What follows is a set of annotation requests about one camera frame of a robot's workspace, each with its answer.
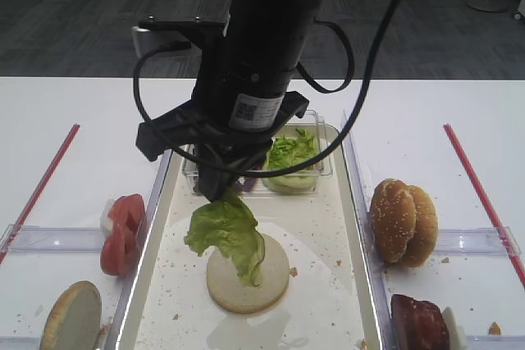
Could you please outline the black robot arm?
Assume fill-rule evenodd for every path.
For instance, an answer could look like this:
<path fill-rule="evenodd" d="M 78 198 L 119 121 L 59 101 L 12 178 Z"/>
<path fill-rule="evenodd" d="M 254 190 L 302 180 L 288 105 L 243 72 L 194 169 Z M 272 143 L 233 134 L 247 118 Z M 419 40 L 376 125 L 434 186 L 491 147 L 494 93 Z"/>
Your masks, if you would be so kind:
<path fill-rule="evenodd" d="M 308 100 L 288 89 L 322 0 L 232 0 L 225 24 L 183 22 L 202 52 L 187 102 L 139 125 L 137 148 L 154 160 L 191 145 L 198 187 L 215 201 L 260 166 L 273 136 Z"/>

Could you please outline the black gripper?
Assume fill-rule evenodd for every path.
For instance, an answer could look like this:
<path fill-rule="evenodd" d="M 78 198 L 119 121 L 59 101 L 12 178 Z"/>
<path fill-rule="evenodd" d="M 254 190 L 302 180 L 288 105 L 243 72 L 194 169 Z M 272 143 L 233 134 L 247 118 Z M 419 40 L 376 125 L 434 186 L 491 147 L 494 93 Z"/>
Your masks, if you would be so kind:
<path fill-rule="evenodd" d="M 196 144 L 197 158 L 233 168 L 236 149 L 260 148 L 292 117 L 307 111 L 308 99 L 288 90 L 303 47 L 303 41 L 284 39 L 268 48 L 225 39 L 202 46 L 190 99 L 140 123 L 137 148 L 154 161 L 168 148 Z M 198 190 L 209 202 L 220 199 L 239 178 L 209 166 L 197 169 Z"/>

